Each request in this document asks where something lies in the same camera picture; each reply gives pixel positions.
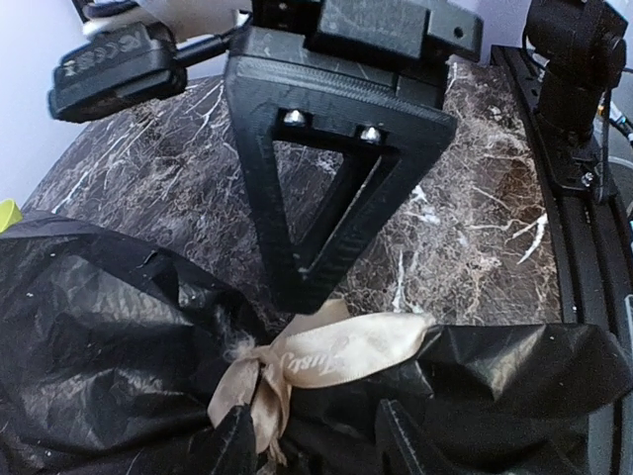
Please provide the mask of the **beige ribbon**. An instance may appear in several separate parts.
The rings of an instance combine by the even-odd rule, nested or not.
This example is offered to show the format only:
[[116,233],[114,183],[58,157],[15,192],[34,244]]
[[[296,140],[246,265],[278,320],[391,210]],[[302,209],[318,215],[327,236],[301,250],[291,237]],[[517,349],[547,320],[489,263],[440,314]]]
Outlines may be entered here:
[[415,356],[436,321],[429,315],[375,313],[353,317],[342,299],[312,315],[296,315],[266,345],[246,338],[208,406],[217,428],[230,410],[249,406],[255,450],[279,465],[280,439],[290,418],[294,389],[315,390],[364,379]]

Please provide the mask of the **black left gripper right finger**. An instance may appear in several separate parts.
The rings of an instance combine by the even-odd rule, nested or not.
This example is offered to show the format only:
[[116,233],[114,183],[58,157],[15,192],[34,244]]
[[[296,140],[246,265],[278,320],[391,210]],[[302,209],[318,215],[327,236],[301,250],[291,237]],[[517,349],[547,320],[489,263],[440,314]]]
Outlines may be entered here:
[[380,401],[375,418],[375,437],[380,474],[460,473],[422,433],[398,401]]

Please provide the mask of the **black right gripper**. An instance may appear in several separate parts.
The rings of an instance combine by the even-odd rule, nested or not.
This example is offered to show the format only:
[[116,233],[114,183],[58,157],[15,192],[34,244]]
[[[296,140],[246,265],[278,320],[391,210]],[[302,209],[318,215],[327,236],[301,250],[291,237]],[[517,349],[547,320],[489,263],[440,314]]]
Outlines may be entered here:
[[255,1],[226,99],[271,299],[311,313],[453,141],[448,61],[484,22],[450,1]]

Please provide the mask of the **black wrapping paper sheet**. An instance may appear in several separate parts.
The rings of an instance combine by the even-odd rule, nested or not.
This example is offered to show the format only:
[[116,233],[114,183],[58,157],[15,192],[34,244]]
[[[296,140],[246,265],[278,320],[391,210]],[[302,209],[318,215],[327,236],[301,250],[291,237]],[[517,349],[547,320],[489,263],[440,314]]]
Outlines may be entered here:
[[[1,470],[196,474],[232,348],[279,333],[173,251],[25,218],[1,236]],[[256,452],[255,473],[380,474],[376,412],[393,400],[459,474],[588,474],[588,419],[631,388],[630,356],[594,325],[435,324],[397,366],[294,389],[287,462]]]

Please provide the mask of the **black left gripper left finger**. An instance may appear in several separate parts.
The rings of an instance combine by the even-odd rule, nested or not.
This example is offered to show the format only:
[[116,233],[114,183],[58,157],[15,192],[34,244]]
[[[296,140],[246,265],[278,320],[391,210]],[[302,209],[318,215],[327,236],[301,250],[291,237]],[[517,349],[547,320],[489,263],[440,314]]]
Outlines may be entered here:
[[257,466],[255,434],[248,406],[235,406],[217,428],[196,445],[195,473],[254,474]]

